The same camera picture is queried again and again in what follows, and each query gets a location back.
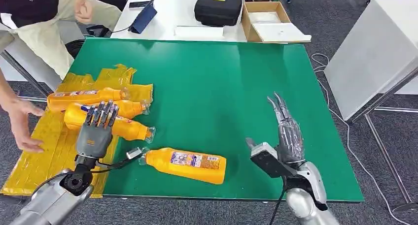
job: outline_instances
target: white cable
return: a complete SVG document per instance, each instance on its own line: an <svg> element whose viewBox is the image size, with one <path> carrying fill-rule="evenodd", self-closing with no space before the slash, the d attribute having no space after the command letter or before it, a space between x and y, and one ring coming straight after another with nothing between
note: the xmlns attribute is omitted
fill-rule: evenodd
<svg viewBox="0 0 418 225"><path fill-rule="evenodd" d="M318 60L316 60L315 58L314 58L314 56L315 55L318 55L318 56L322 56L322 57L324 57L324 58L326 58L326 60L327 60L327 63L326 64L323 64L323 63L321 63L320 61L318 61ZM324 72L324 70L325 70L325 68L326 68L326 66L328 65L328 63L329 63L329 58L326 56L326 55L324 55L324 54L319 54L319 53L316 53L316 54L312 54L311 55L311 59L313 60L313 61L315 61L315 62L317 62L318 64L320 64L321 66L318 66L318 67L315 67L313 70L315 71L315 73L318 73L318 72ZM386 203L386 206L387 206L387 209L388 209L388 211L389 211L389 213L390 213L390 215L396 220L396 221L398 221L398 222L400 222L400 223L402 223L402 224L405 224L405 225L410 225L409 223L407 223L407 222L404 222L404 221L402 221L402 220L400 220L400 219L398 219L397 217L395 217L394 215L393 215L393 213L392 213L392 210L390 209L390 206L389 206L389 203L388 203L388 201L387 201L387 199L386 199L386 197L383 195L383 192L381 191L381 189L380 189L380 187L379 187L379 185L378 185L378 183L376 182L376 180L375 180L375 178L372 176L372 174L366 169L366 167L364 167L364 165L361 163L361 161L360 161L360 159L358 159L358 157L357 157L357 155L355 155L355 153L351 150L351 148L350 148L350 144L349 144L349 142L350 142L350 126L348 125L348 123L346 123L336 112L334 112L330 107L329 107L329 95L328 95L328 90L325 88L325 86L319 81L319 79L318 79L318 82L319 82L319 84L321 85L321 87L325 90L325 94L326 94L326 103L327 103L327 106L328 106L328 109L329 109L329 111L331 111L331 113L333 113L338 119L340 119L340 121L341 122L343 122L346 126L347 126L347 148L348 148L348 150L350 151L350 153L354 156L354 158L357 160L357 162L360 164L360 166L363 168L363 170L372 178L372 180L373 180L373 182L375 183L375 185L376 185L376 188L378 189L378 191L379 191L379 193L380 193L380 195L382 196L382 198L383 198L383 200L384 200L384 202Z"/></svg>

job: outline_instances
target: bottle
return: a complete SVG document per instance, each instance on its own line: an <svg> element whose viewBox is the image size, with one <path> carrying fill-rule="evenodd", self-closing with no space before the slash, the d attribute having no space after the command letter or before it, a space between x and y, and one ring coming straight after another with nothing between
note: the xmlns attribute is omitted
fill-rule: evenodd
<svg viewBox="0 0 418 225"><path fill-rule="evenodd" d="M150 104L145 101L132 102L130 100L117 100L113 103L119 106L118 115L127 119L132 119L139 114L149 114Z"/></svg>
<svg viewBox="0 0 418 225"><path fill-rule="evenodd" d="M77 102L81 104L93 104L101 101L128 99L129 94L126 88L122 90L114 90L112 88L104 88L99 91L73 91L58 92L50 94L47 98L49 110L59 112L66 110L69 104Z"/></svg>
<svg viewBox="0 0 418 225"><path fill-rule="evenodd" d="M64 114L64 122L67 127L71 130L80 129L86 120L89 109L90 106L88 105L71 103ZM151 143L155 128L149 128L139 122L117 116L112 127L112 134L121 136L126 140L145 140Z"/></svg>
<svg viewBox="0 0 418 225"><path fill-rule="evenodd" d="M222 156L162 148L150 150L144 157L147 165L180 177L213 184L222 184L225 177L226 158Z"/></svg>

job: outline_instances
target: white paper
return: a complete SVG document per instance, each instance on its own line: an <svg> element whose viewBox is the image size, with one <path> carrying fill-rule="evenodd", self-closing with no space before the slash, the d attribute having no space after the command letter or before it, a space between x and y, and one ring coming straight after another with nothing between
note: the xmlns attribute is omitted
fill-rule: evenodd
<svg viewBox="0 0 418 225"><path fill-rule="evenodd" d="M177 26L174 35L180 37L222 38L223 27Z"/></svg>
<svg viewBox="0 0 418 225"><path fill-rule="evenodd" d="M251 23L281 23L276 12L249 12L248 17Z"/></svg>
<svg viewBox="0 0 418 225"><path fill-rule="evenodd" d="M311 40L292 23L256 23L255 30L263 42L294 42Z"/></svg>

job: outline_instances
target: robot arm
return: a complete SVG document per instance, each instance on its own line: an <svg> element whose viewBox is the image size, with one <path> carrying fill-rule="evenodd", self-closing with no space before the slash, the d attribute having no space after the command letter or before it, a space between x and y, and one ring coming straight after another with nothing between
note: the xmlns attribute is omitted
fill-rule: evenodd
<svg viewBox="0 0 418 225"><path fill-rule="evenodd" d="M279 144L273 149L267 142L255 145L247 138L251 160L270 177L282 177L286 202L302 225L339 225L326 204L325 187L317 167L305 160L302 134L286 103L274 93L273 105L279 125Z"/></svg>
<svg viewBox="0 0 418 225"><path fill-rule="evenodd" d="M105 106L102 102L92 106L81 127L76 142L77 156L75 170L64 170L57 176L42 183L33 193L31 201L20 211L11 225L59 225L87 198L90 197L92 173L106 172L120 168L127 162L142 156L139 148L127 153L127 159L113 165L103 164L99 159L106 155L112 141L111 129L117 116L118 107L112 109L112 101ZM95 166L107 170L91 171Z"/></svg>

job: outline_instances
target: black shirt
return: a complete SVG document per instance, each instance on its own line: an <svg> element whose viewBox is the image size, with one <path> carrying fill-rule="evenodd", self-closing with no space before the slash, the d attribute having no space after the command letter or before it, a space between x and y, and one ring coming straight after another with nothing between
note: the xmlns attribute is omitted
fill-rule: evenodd
<svg viewBox="0 0 418 225"><path fill-rule="evenodd" d="M58 0L0 0L0 13L11 14L14 24L22 27L54 18L58 13Z"/></svg>

